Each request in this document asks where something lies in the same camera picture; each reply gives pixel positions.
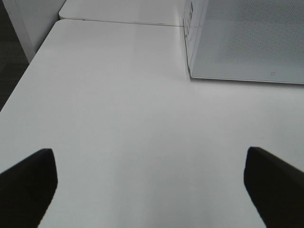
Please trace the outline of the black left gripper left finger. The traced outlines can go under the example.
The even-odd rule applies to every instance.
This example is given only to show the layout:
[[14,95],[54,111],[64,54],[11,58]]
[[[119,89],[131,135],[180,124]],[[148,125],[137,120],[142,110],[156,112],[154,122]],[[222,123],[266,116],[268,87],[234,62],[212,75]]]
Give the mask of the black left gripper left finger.
[[52,149],[41,149],[0,174],[0,226],[37,228],[58,185]]

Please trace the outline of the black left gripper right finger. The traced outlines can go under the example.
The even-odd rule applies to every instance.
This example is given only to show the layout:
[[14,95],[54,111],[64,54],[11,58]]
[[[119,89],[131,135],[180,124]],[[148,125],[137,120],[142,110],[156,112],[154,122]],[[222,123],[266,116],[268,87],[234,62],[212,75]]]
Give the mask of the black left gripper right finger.
[[268,228],[304,226],[304,173],[272,153],[249,147],[245,188]]

